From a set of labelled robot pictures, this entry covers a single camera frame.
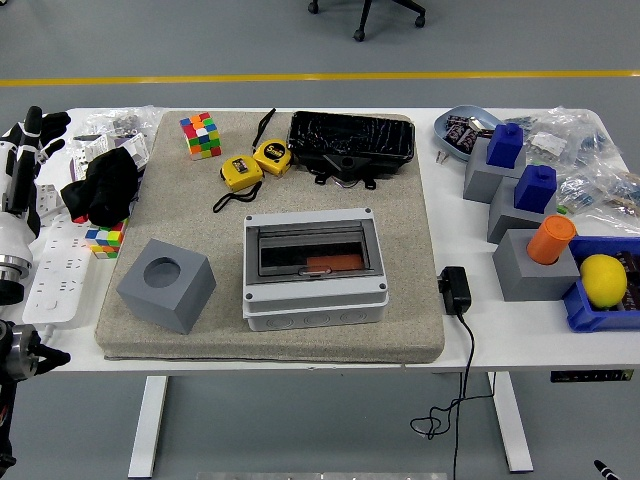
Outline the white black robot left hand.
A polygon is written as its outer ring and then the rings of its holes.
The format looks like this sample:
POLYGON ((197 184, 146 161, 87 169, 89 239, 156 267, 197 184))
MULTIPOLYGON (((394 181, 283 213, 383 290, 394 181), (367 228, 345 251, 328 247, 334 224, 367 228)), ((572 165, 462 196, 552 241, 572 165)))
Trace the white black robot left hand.
POLYGON ((1 254, 31 259, 38 237, 35 180, 41 166, 64 145, 71 122, 66 112, 45 114, 37 106, 1 135, 1 254))

